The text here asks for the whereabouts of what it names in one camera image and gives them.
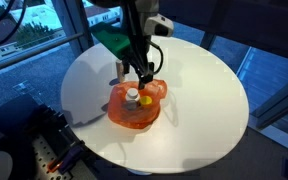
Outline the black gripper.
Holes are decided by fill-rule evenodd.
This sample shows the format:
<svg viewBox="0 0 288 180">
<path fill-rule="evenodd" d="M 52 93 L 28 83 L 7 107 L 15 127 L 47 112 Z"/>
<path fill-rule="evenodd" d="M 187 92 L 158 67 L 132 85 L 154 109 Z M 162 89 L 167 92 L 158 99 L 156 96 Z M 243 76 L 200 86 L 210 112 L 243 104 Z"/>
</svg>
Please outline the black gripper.
<svg viewBox="0 0 288 180">
<path fill-rule="evenodd" d="M 152 75 L 154 72 L 154 64 L 149 62 L 147 58 L 149 40 L 143 35 L 138 20 L 124 19 L 122 22 L 122 31 L 127 35 L 129 46 L 124 51 L 123 63 L 119 65 L 119 82 L 123 83 L 127 80 L 128 73 L 125 71 L 133 67 L 138 75 L 146 75 L 139 77 L 138 89 L 142 90 L 149 81 L 148 75 Z"/>
</svg>

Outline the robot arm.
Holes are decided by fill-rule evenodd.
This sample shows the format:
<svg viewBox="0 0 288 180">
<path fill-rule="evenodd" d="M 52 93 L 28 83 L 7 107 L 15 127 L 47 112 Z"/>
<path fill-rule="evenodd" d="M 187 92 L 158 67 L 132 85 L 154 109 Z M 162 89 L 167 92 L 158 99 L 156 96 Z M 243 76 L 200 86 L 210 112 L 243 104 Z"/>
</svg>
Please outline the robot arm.
<svg viewBox="0 0 288 180">
<path fill-rule="evenodd" d="M 122 21 L 120 27 L 100 22 L 91 27 L 92 35 L 113 55 L 122 61 L 123 73 L 128 74 L 133 67 L 138 76 L 138 89 L 153 80 L 156 72 L 154 64 L 148 62 L 147 52 L 150 34 L 144 32 L 145 22 L 158 13 L 158 0 L 90 0 L 101 8 L 120 7 Z"/>
</svg>

